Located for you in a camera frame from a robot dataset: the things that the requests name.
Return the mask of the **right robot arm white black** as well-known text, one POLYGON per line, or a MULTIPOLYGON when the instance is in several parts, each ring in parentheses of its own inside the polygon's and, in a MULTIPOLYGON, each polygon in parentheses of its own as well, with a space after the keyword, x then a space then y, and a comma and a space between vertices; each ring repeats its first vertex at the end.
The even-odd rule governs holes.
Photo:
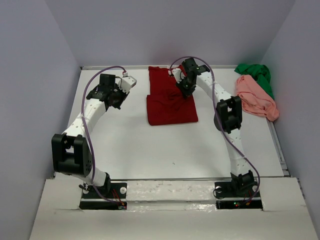
POLYGON ((254 178, 257 169, 243 153, 241 126, 243 120, 242 100, 228 93, 215 80, 215 75, 208 63, 197 64, 198 57, 181 57, 182 68, 170 66, 168 72, 176 80, 176 87, 184 98, 189 98, 196 87, 200 87, 212 100, 213 122, 222 134, 230 160, 230 181, 216 186, 216 198, 243 198, 248 204, 259 191, 260 180, 254 178))

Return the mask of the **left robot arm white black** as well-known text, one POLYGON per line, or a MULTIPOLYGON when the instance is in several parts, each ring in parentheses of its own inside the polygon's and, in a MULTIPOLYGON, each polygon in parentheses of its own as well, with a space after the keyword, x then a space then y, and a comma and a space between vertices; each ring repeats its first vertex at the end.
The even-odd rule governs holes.
POLYGON ((101 73, 98 85, 85 90, 78 116, 51 139, 55 172, 82 180, 86 191, 94 191, 101 198, 110 194, 111 178, 96 166, 90 133, 109 108, 121 108, 136 83, 127 73, 122 77, 101 73))

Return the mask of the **dark red t shirt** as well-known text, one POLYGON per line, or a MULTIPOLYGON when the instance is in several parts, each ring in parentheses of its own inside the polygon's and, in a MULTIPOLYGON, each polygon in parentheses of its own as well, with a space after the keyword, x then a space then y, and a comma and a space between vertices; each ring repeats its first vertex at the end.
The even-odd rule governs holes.
POLYGON ((167 68, 149 66, 150 94, 146 96, 147 120, 151 126, 198 122, 194 98, 184 98, 167 68))

